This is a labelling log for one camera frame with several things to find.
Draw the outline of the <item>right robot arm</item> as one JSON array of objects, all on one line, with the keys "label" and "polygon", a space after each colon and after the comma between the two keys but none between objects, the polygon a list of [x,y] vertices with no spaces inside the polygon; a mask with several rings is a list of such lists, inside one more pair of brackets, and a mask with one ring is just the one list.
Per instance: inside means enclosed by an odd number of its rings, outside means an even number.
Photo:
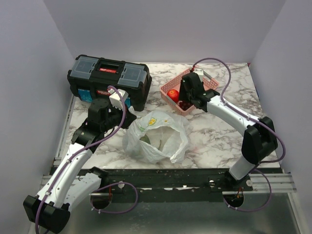
[{"label": "right robot arm", "polygon": [[205,90],[203,81],[195,72],[182,77],[179,100],[222,119],[243,136],[242,156],[225,173],[224,185],[230,191],[241,187],[242,179],[278,146],[270,118],[257,118],[240,109],[236,112],[234,106],[224,103],[219,92]]}]

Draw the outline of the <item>dark red fake grapes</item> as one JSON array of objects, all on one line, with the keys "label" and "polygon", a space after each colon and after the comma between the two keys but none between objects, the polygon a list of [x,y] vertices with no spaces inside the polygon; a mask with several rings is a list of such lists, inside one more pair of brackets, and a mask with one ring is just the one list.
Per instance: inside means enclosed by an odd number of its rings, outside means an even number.
[{"label": "dark red fake grapes", "polygon": [[181,101],[178,105],[183,111],[187,111],[190,107],[192,107],[193,104],[186,101]]}]

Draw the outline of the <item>red fake apple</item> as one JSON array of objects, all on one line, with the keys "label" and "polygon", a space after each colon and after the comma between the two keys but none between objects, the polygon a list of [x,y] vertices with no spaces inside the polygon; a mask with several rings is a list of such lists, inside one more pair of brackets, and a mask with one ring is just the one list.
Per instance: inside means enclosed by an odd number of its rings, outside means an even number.
[{"label": "red fake apple", "polygon": [[175,103],[179,102],[179,91],[171,89],[167,92],[167,96]]}]

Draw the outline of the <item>white plastic bag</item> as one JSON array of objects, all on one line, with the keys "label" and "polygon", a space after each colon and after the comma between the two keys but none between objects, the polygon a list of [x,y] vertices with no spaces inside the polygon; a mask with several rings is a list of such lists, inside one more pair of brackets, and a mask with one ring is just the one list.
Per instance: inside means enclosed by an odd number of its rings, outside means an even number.
[{"label": "white plastic bag", "polygon": [[[156,164],[168,159],[171,163],[181,163],[189,149],[190,123],[187,118],[174,113],[152,111],[136,119],[122,140],[124,152],[137,160]],[[139,139],[147,135],[151,144]]]}]

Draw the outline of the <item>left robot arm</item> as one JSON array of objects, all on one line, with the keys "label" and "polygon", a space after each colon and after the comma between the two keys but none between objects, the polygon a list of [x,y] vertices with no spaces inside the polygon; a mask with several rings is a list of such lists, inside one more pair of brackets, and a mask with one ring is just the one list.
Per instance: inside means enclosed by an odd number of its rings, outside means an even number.
[{"label": "left robot arm", "polygon": [[83,165],[98,146],[116,134],[127,129],[136,119],[124,98],[94,99],[88,115],[71,139],[66,156],[48,182],[35,196],[27,196],[23,202],[28,219],[35,225],[35,233],[44,228],[46,233],[60,233],[67,225],[71,211],[92,192],[108,192],[111,201],[111,187],[108,173],[97,167],[91,168],[82,180],[73,184]]}]

